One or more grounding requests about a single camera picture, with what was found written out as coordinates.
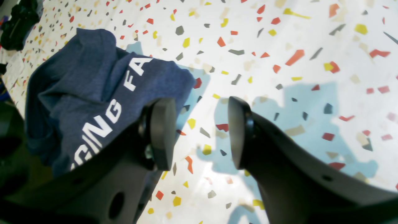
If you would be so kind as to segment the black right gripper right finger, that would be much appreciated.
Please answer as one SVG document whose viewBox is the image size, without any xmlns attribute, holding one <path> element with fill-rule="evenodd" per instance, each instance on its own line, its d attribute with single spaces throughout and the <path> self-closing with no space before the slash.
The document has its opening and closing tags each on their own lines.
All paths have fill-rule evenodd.
<svg viewBox="0 0 398 224">
<path fill-rule="evenodd" d="M 396 224 L 397 194 L 328 166 L 244 100 L 228 103 L 236 169 L 256 180 L 270 224 Z"/>
</svg>

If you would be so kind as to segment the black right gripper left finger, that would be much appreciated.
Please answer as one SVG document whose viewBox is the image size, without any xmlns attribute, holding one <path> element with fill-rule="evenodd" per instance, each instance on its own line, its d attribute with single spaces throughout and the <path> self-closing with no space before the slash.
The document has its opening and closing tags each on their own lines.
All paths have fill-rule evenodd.
<svg viewBox="0 0 398 224">
<path fill-rule="evenodd" d="M 176 105 L 159 98 L 88 162 L 41 187 L 1 199 L 6 224 L 134 224 L 150 174 L 169 171 Z"/>
</svg>

